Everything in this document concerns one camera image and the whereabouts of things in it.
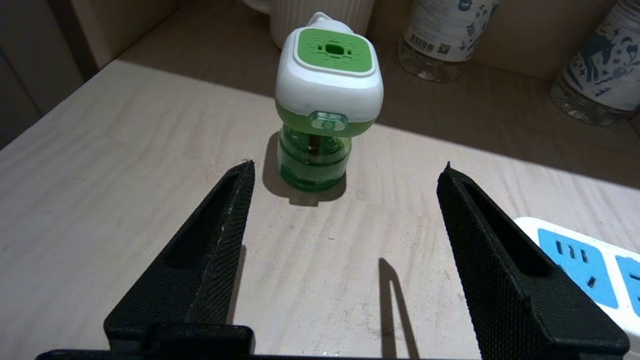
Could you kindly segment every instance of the power strip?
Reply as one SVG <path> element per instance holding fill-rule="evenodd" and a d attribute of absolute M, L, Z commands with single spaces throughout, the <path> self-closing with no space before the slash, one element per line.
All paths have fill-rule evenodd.
<path fill-rule="evenodd" d="M 640 255 L 537 218 L 515 223 L 629 337 L 625 360 L 640 360 Z"/>

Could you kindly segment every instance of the white cup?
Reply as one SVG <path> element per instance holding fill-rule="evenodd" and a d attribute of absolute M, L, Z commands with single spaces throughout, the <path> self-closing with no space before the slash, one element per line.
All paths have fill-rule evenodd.
<path fill-rule="evenodd" d="M 364 35 L 374 0 L 243 0 L 250 8 L 271 16 L 271 38 L 282 48 L 289 34 L 323 12 Z"/>

